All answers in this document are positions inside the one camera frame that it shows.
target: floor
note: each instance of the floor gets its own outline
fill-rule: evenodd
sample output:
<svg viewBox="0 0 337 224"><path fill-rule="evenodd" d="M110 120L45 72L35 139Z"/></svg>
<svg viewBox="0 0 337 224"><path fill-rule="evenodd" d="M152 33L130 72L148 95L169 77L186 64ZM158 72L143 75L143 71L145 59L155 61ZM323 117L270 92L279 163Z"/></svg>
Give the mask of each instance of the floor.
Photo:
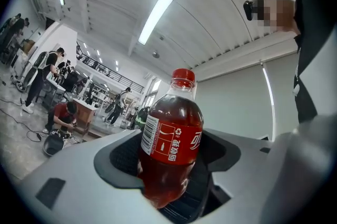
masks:
<svg viewBox="0 0 337 224"><path fill-rule="evenodd" d="M34 113L28 114L18 106L20 105L20 97L25 100L27 94L21 94L13 87L10 81L9 69L2 63L0 63L0 78L0 99L14 102L6 103L0 101L0 163L11 182L17 184L48 159L42 150L45 138L42 137L41 142L29 140L31 138L38 141L36 134L27 133L29 129L26 126L16 123L13 118L5 113L13 116L17 122L24 123L31 130L41 131L46 124L47 110L41 104L36 103L33 107ZM120 125L122 120L123 118L120 117L115 125ZM92 124L105 134L124 131L124 129L104 123L102 114L95 116Z"/></svg>

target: red bottle cap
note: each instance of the red bottle cap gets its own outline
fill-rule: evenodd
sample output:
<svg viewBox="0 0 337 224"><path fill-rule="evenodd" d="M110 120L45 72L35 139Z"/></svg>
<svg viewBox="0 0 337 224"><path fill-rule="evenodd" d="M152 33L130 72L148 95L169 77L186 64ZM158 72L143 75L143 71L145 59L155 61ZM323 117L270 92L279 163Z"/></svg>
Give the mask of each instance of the red bottle cap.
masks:
<svg viewBox="0 0 337 224"><path fill-rule="evenodd" d="M195 81L195 75L194 72L188 69L177 69L173 71L172 74L172 79L183 79L183 80L188 80L193 83Z"/></svg>

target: railing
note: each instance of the railing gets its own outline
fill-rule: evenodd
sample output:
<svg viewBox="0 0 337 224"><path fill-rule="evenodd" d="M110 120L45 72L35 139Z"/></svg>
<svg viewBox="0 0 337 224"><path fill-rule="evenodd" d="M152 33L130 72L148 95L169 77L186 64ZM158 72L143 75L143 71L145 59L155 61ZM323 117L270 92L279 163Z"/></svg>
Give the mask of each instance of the railing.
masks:
<svg viewBox="0 0 337 224"><path fill-rule="evenodd" d="M114 72L113 70L109 69L105 65L102 65L96 60L93 60L89 56L86 56L84 53L77 51L76 54L77 60L80 60L83 64L86 64L87 66L97 70L98 72L103 73L105 76L109 77L110 79L123 84L125 87L130 87L132 91L141 93L143 90L143 86L129 80L128 78L121 76L117 72Z"/></svg>

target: red soda bottle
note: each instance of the red soda bottle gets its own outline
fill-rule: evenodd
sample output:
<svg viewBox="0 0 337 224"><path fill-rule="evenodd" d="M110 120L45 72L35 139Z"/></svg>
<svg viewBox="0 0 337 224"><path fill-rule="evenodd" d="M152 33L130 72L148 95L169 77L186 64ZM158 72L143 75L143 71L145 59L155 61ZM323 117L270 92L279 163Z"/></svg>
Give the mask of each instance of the red soda bottle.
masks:
<svg viewBox="0 0 337 224"><path fill-rule="evenodd" d="M143 195L156 208L180 198L195 163L204 121L193 87L192 71L175 70L169 91L148 113L137 170Z"/></svg>

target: bottle label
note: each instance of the bottle label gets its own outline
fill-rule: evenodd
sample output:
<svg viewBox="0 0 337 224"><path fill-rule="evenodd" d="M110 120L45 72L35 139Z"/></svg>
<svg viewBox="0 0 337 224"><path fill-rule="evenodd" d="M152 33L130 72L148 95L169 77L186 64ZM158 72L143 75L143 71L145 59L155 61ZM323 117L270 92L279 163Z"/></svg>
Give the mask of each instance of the bottle label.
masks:
<svg viewBox="0 0 337 224"><path fill-rule="evenodd" d="M148 115L142 149L152 158L172 165L195 161L202 134L201 127L178 125Z"/></svg>

